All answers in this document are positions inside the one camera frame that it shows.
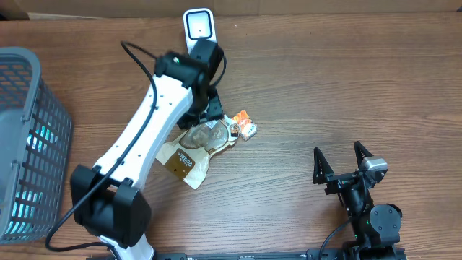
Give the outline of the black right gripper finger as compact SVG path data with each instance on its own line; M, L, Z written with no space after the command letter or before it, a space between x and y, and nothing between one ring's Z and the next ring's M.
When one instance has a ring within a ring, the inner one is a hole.
M366 157L373 157L373 154L369 152L360 141L356 141L354 143L354 151L355 151L358 166L362 164L362 161Z
M325 159L321 150L316 147L313 150L314 154L314 170L313 170L313 183L324 184L329 182L329 178L334 176L334 172L328 161Z

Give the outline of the small orange snack packet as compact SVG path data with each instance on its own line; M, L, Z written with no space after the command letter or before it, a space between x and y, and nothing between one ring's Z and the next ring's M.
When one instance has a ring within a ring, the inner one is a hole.
M246 110L241 110L232 119L240 127L240 135L245 141L257 134L258 126L250 119Z

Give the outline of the beige brown cookie pouch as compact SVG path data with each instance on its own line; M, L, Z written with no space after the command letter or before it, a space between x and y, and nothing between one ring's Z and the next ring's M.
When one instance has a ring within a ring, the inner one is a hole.
M234 146L240 126L225 116L191 127L171 142L166 142L156 159L172 174L196 190L205 180L213 156Z

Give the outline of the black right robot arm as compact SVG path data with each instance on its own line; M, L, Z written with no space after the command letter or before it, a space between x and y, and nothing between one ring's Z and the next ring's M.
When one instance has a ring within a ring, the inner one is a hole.
M314 259L405 259L405 250L396 247L400 241L403 213L395 204L374 204L370 189L380 183L388 172L383 157L374 156L359 141L354 143L357 168L351 173L337 175L319 148L313 150L313 183L325 184L325 194L338 196L346 210L347 220L333 230L318 250L309 256ZM329 241L350 225L354 240L341 248L328 250Z

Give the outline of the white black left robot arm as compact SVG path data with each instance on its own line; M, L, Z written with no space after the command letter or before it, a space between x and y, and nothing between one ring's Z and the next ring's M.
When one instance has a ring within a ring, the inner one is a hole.
M146 239L152 211L142 194L157 153L174 126L192 126L224 116L213 79L225 64L217 43L200 38L187 55L173 51L155 59L149 89L115 144L91 167L71 174L70 215L96 246L114 259L152 259Z

